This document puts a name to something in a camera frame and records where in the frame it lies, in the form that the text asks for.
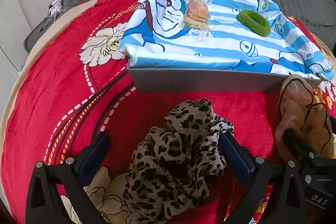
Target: white floor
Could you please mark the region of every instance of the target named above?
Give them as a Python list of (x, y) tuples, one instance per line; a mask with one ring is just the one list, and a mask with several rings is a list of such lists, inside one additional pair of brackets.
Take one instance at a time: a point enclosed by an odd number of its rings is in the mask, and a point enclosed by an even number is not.
[(28, 54), (23, 42), (54, 0), (0, 0), (0, 117)]

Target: green fuzzy ring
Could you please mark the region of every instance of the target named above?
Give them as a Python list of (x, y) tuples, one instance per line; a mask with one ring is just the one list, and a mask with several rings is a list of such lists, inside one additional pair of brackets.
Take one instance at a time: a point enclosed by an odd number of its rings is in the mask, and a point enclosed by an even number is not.
[(271, 32), (271, 27), (262, 15), (250, 10), (243, 10), (239, 12), (238, 21), (244, 26), (248, 27), (252, 32), (266, 37)]

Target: green scrunchie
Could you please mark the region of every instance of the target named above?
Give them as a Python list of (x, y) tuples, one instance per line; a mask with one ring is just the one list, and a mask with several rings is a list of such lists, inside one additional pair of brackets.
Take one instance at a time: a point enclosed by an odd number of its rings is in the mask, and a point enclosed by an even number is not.
[(266, 37), (271, 32), (271, 27), (262, 15), (250, 10), (243, 10), (239, 12), (238, 21), (244, 26), (248, 27), (252, 32)]

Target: crumpled fabric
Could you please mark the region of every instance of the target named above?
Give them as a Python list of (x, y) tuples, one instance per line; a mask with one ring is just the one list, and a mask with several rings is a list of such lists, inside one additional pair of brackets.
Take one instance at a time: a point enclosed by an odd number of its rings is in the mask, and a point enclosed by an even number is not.
[(211, 202), (204, 176), (226, 167), (219, 135), (234, 128), (213, 111), (207, 99), (185, 101), (152, 127), (134, 151), (123, 198), (138, 223), (165, 223), (189, 208)]
[(317, 103), (313, 89), (299, 75), (291, 75), (284, 81), (278, 103), (281, 122), (275, 133), (279, 156), (286, 162), (296, 161), (283, 143), (283, 133), (293, 128), (325, 158), (335, 157), (332, 127), (324, 103)]

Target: white flower print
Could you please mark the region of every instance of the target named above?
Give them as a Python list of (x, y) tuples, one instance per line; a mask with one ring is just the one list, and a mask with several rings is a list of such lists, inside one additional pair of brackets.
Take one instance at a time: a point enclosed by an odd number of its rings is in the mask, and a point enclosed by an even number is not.
[[(127, 173), (121, 174), (111, 181), (107, 168), (102, 167), (92, 183), (84, 187), (86, 194), (107, 223), (136, 224), (129, 216), (123, 201), (126, 175)], [(61, 199), (71, 220), (82, 224), (70, 200), (64, 195)]]
[(111, 58), (125, 58), (118, 48), (126, 27), (127, 22), (119, 23), (113, 28), (99, 30), (95, 36), (89, 37), (82, 46), (83, 52), (79, 54), (83, 64), (95, 67), (107, 63)]

